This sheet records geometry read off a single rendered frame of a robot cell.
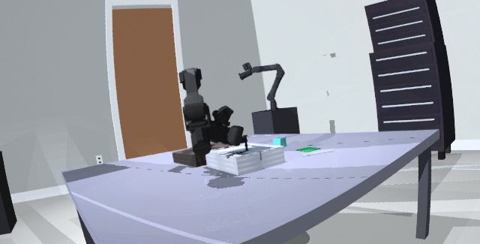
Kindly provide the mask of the teal block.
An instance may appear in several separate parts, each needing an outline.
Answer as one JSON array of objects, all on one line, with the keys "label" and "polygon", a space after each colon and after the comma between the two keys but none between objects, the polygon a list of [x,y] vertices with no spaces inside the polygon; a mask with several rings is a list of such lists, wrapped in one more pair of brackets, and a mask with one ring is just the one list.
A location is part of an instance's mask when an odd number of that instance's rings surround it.
[{"label": "teal block", "polygon": [[287,140],[285,137],[276,137],[273,139],[273,145],[277,146],[287,146]]}]

